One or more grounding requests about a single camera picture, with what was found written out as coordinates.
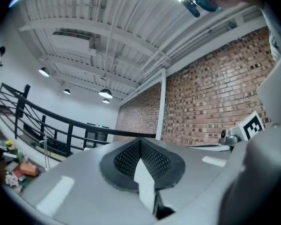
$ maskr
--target staircase railing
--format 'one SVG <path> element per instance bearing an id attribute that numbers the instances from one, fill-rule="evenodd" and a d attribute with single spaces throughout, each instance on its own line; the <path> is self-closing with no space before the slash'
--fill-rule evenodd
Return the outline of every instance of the staircase railing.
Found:
<path id="1" fill-rule="evenodd" d="M 155 134 L 133 133 L 96 127 L 65 118 L 35 105 L 34 103 L 28 101 L 26 97 L 27 94 L 24 92 L 18 91 L 7 84 L 2 83 L 0 88 L 0 117 L 2 121 L 9 127 L 9 129 L 14 132 L 15 139 L 21 138 L 28 145 L 40 152 L 44 151 L 44 145 L 40 144 L 39 142 L 40 140 L 43 140 L 45 136 L 47 136 L 48 151 L 50 152 L 49 157 L 58 161 L 70 156 L 72 154 L 71 148 L 84 150 L 83 147 L 72 145 L 72 138 L 101 145 L 109 143 L 75 135 L 73 134 L 74 128 L 82 128 L 88 132 L 101 133 L 105 135 L 110 134 L 127 137 L 155 138 Z M 40 116 L 38 116 L 36 112 L 42 115 L 42 119 L 40 119 Z M 46 123 L 47 117 L 66 123 L 67 131 L 63 131 Z M 19 125 L 19 121 L 24 124 L 23 127 Z M 25 136 L 34 142 L 27 142 L 22 136 L 18 135 L 19 131 L 21 131 Z M 58 140 L 58 134 L 66 135 L 66 142 Z"/>

